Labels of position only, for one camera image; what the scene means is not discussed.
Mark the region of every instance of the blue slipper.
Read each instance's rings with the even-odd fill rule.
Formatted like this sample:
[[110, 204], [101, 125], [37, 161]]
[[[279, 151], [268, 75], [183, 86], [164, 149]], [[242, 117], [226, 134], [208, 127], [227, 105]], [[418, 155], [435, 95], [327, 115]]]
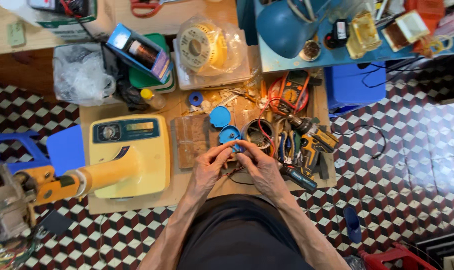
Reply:
[[347, 223], [348, 238], [358, 244], [362, 241], [362, 230], [360, 229], [360, 221], [357, 217], [357, 212], [352, 207], [344, 209], [344, 218]]

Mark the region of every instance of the blue table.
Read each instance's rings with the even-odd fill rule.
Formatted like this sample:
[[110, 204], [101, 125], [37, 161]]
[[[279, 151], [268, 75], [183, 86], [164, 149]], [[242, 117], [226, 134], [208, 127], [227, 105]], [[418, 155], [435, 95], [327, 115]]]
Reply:
[[[255, 16], [259, 16], [260, 12], [263, 10], [263, 6], [260, 4], [259, 0], [254, 0], [255, 3]], [[323, 37], [332, 31], [332, 24], [330, 24], [328, 18], [325, 18], [324, 21], [320, 24], [318, 36], [320, 40], [323, 40]], [[280, 55], [273, 52], [269, 46], [265, 43], [262, 37], [258, 34], [259, 38], [259, 48], [260, 56], [262, 62], [262, 71], [264, 73], [271, 72], [281, 72], [286, 70], [297, 70], [297, 69], [308, 69], [316, 67], [326, 67], [334, 65], [347, 65], [347, 64], [360, 64], [360, 63], [370, 63], [375, 61], [388, 61], [388, 60], [402, 60], [408, 58], [414, 58], [416, 55], [411, 53], [412, 46], [408, 46], [399, 52], [392, 52], [392, 49], [386, 42], [383, 34], [379, 31], [380, 39], [382, 40], [382, 45], [374, 51], [369, 51], [365, 54], [363, 58], [352, 60], [347, 51], [346, 47], [338, 48], [334, 50], [328, 50], [322, 44], [322, 52], [315, 61], [307, 62], [302, 60], [300, 57], [293, 59], [283, 58]], [[441, 52], [440, 55], [452, 55], [454, 54], [454, 44], [450, 51]]]

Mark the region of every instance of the yellow bottle cap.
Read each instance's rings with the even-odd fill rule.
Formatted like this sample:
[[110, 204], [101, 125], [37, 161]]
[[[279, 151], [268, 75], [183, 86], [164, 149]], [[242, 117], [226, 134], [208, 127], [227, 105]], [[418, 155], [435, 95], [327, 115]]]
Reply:
[[152, 98], [154, 94], [152, 93], [152, 91], [150, 89], [142, 89], [140, 91], [140, 96], [143, 98], [143, 99], [146, 99], [146, 100], [149, 100]]

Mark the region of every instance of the geometric patterned floor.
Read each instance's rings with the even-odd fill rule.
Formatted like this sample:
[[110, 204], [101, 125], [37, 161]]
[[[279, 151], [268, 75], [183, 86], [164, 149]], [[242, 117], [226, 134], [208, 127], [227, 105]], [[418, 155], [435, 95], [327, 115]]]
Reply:
[[[292, 192], [342, 256], [358, 250], [382, 252], [392, 242], [454, 231], [454, 104], [439, 106], [435, 101], [454, 91], [452, 66], [404, 72], [386, 85], [384, 100], [335, 119], [333, 126], [342, 133], [357, 125], [380, 127], [387, 139], [385, 154], [371, 158], [383, 144], [373, 128], [337, 136], [337, 186]], [[18, 97], [25, 101], [16, 101]], [[20, 117], [11, 116], [13, 112]], [[5, 85], [0, 85], [0, 116], [0, 133], [33, 129], [42, 135], [41, 145], [45, 136], [78, 123], [76, 106], [48, 104]], [[4, 152], [15, 155], [9, 148], [4, 146]], [[346, 235], [345, 206], [355, 208], [361, 220], [359, 244]], [[64, 235], [44, 238], [24, 268], [135, 269], [175, 206], [91, 216], [85, 198], [57, 201], [36, 211], [40, 218], [51, 209], [74, 224]]]

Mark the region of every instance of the yellow cordless drill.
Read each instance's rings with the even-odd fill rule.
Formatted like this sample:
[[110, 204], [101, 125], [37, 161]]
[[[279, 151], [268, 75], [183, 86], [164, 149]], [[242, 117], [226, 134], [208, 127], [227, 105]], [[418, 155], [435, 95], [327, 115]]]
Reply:
[[321, 152], [333, 153], [339, 140], [327, 131], [322, 131], [319, 125], [310, 120], [296, 117], [294, 114], [287, 116], [288, 122], [302, 134], [300, 144], [304, 150], [303, 166], [300, 169], [311, 181], [314, 181], [314, 169]]

